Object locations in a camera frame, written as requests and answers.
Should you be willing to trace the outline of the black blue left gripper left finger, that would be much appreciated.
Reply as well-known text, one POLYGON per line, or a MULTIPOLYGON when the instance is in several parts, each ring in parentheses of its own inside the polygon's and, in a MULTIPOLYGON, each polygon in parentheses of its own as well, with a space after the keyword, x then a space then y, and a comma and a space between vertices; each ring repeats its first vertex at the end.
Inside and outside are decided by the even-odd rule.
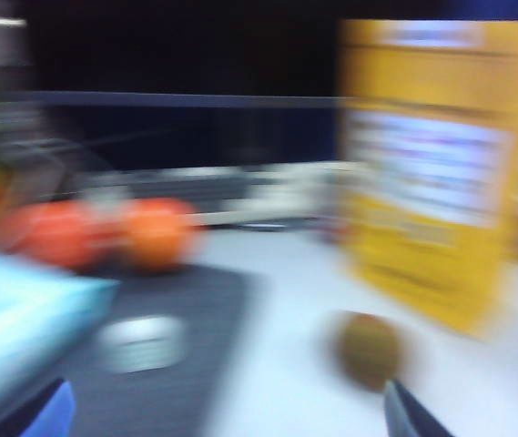
POLYGON ((67 436, 75 411, 70 382, 58 378, 0 420, 0 436, 67 436))

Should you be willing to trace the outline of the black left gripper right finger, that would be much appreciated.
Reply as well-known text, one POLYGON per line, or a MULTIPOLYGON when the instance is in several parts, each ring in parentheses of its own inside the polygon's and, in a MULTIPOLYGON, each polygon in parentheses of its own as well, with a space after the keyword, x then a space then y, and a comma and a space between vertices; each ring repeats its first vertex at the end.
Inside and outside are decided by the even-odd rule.
POLYGON ((383 409, 390 437, 452 437, 398 380, 386 382, 383 409))

